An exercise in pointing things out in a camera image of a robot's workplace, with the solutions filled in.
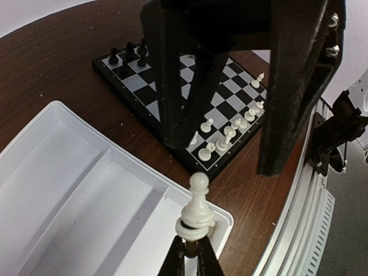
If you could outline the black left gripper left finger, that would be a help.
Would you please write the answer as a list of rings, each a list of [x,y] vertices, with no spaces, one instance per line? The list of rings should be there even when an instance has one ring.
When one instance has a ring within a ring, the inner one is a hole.
[[[185,244],[179,236],[174,237],[158,276],[185,275]]]

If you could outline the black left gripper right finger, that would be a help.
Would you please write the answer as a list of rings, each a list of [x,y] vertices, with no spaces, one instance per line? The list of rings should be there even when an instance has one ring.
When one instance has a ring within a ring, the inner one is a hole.
[[[198,275],[224,276],[216,254],[208,237],[204,237],[198,244]]]

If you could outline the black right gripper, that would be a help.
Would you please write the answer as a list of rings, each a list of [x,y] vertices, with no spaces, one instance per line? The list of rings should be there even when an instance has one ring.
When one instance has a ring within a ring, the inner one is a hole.
[[[149,1],[140,20],[154,72],[162,142],[189,146],[219,85],[229,53],[271,52],[273,75],[336,69],[343,44],[345,1]],[[180,57],[193,55],[187,98]]]

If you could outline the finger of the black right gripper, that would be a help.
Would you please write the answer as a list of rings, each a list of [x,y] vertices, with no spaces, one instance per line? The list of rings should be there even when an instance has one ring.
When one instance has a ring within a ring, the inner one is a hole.
[[[342,62],[341,1],[271,1],[270,70],[259,175],[283,170]]]

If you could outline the white knight chess piece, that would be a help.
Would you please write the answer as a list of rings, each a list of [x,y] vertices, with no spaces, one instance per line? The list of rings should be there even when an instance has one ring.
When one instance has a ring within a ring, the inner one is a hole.
[[[228,149],[230,140],[236,135],[235,132],[228,132],[222,140],[216,141],[216,150],[225,152]]]

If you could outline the white plastic compartment tray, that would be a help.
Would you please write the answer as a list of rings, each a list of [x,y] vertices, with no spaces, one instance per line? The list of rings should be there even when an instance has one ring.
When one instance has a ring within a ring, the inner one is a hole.
[[[1,274],[157,275],[190,199],[50,102],[1,152]]]

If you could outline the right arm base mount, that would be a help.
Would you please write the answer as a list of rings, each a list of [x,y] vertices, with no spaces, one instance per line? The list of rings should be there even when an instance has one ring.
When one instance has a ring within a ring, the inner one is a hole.
[[[329,166],[337,173],[342,173],[346,165],[342,153],[338,150],[338,147],[344,143],[339,133],[340,127],[335,116],[326,120],[318,112],[313,115],[306,161],[317,173],[325,177]]]

